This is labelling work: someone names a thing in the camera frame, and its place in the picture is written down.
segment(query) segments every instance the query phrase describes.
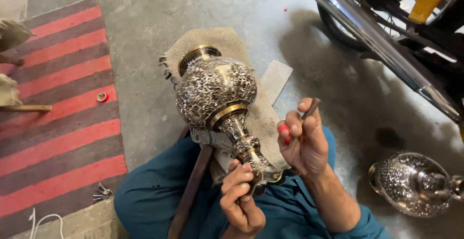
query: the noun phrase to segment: concrete floor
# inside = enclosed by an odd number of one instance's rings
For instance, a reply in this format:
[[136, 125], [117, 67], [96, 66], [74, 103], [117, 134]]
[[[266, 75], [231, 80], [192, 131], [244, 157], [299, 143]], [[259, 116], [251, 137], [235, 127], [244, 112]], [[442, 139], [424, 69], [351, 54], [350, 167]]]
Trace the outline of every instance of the concrete floor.
[[[28, 17], [78, 0], [28, 0]], [[107, 26], [129, 170], [176, 139], [184, 125], [175, 92], [157, 67], [190, 29], [232, 26], [262, 75], [273, 59], [293, 68], [274, 108], [280, 117], [302, 97], [322, 99], [324, 125], [337, 139], [335, 172], [347, 191], [371, 207], [394, 238], [460, 238], [464, 204], [438, 218], [405, 216], [376, 195], [368, 167], [395, 149], [431, 156], [464, 174], [457, 127], [410, 91], [390, 70], [335, 42], [313, 0], [99, 0]]]

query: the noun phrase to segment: brass band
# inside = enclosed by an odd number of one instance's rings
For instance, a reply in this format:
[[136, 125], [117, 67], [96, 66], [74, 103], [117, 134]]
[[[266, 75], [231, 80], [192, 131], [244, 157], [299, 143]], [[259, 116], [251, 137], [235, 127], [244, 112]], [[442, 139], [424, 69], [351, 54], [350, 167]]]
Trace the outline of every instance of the brass band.
[[210, 123], [210, 127], [211, 129], [214, 128], [214, 125], [222, 118], [224, 117], [225, 115], [233, 112], [233, 111], [236, 111], [236, 110], [248, 110], [247, 106], [245, 104], [236, 104], [236, 105], [232, 105], [232, 106], [229, 106], [225, 109], [223, 109], [222, 111], [218, 112], [216, 115], [214, 115], [214, 117], [211, 119], [211, 123]]
[[246, 155], [248, 155], [248, 154], [250, 154], [252, 152], [255, 152], [255, 151], [259, 151], [259, 148], [249, 149], [245, 153], [241, 153], [240, 155], [237, 155], [237, 156], [239, 157], [240, 160], [242, 160]]

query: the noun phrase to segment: red striped rug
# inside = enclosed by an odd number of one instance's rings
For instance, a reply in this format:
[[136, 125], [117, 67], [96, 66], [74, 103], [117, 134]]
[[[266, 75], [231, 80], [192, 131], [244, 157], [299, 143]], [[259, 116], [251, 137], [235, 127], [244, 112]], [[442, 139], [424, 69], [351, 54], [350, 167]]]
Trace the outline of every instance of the red striped rug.
[[[97, 0], [83, 0], [24, 22], [37, 36], [0, 64], [26, 105], [46, 114], [0, 113], [0, 238], [30, 229], [38, 217], [65, 216], [93, 203], [101, 182], [115, 190], [127, 168], [106, 29]], [[109, 100], [99, 103], [100, 92]]]

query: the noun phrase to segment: metal vase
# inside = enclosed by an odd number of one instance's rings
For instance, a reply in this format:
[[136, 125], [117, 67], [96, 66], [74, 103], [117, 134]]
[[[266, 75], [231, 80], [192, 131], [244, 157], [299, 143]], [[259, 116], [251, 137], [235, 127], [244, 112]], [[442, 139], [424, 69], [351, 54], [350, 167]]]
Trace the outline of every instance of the metal vase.
[[178, 112], [191, 128], [223, 132], [229, 137], [235, 158], [252, 166], [249, 194], [261, 194], [268, 182], [279, 181], [283, 171], [264, 158], [258, 138], [250, 135], [245, 124], [248, 106], [257, 94], [252, 70], [222, 57], [212, 46], [198, 46], [180, 60], [179, 75]]
[[399, 211], [415, 217], [444, 212], [452, 198], [464, 199], [464, 178], [450, 177], [433, 159], [415, 152], [396, 153], [372, 165], [372, 188]]

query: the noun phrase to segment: vase mouth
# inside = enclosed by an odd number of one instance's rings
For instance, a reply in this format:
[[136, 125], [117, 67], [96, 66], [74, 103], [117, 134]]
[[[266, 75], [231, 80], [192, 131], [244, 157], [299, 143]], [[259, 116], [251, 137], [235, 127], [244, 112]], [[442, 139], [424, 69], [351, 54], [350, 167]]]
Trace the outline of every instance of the vase mouth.
[[369, 180], [369, 185], [371, 185], [372, 189], [378, 193], [379, 195], [381, 195], [382, 193], [380, 192], [380, 189], [379, 187], [375, 184], [375, 166], [377, 165], [377, 163], [374, 163], [373, 165], [371, 165], [371, 167], [369, 168], [369, 171], [368, 171], [368, 180]]
[[200, 45], [196, 46], [193, 49], [190, 49], [188, 52], [184, 54], [184, 56], [179, 61], [179, 75], [181, 77], [184, 76], [189, 66], [197, 62], [198, 60], [206, 60], [211, 57], [217, 56], [221, 56], [221, 52], [216, 47], [210, 45]]

